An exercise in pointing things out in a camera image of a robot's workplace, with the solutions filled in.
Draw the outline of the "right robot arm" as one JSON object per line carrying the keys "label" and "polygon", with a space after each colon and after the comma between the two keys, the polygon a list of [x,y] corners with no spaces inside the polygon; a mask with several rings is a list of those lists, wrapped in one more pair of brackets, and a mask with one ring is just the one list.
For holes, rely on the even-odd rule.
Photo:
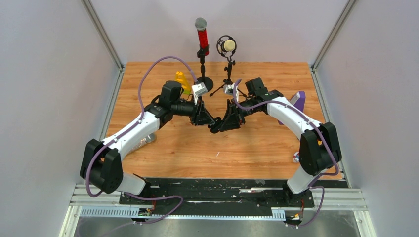
{"label": "right robot arm", "polygon": [[299,168],[289,178],[282,192],[283,202],[295,206],[302,199],[302,194],[322,176],[335,176],[339,173],[341,149],[336,127],[331,122],[321,123],[306,115],[288,101],[277,90],[268,90],[261,78],[245,83],[248,95],[239,102],[238,80],[224,86],[225,94],[233,98],[227,101],[224,118],[220,119],[212,132],[224,132],[240,128],[245,118],[257,112],[263,112],[288,128],[300,141]]}

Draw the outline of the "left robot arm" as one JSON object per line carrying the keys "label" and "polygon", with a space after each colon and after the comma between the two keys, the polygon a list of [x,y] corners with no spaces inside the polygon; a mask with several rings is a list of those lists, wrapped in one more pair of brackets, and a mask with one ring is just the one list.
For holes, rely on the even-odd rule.
{"label": "left robot arm", "polygon": [[151,190],[146,187],[143,178],[123,172],[123,159],[139,147],[140,142],[171,121],[173,116],[189,117],[195,126],[215,123],[201,99],[207,93],[204,83],[192,86],[191,100],[182,99],[182,92],[179,82],[167,81],[161,93],[131,123],[102,141],[91,139],[86,144],[80,169],[80,176],[86,184],[93,184],[107,194],[114,191],[131,193],[139,204],[147,203],[151,199]]}

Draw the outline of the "black earbud charging case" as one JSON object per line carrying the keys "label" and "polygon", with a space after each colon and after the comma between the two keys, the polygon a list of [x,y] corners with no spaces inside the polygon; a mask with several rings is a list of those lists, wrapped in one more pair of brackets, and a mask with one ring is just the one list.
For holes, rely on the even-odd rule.
{"label": "black earbud charging case", "polygon": [[223,125],[223,120],[221,117],[216,117],[214,119],[213,125],[208,125],[208,128],[210,129],[210,132],[213,134],[219,133],[221,130],[221,127]]}

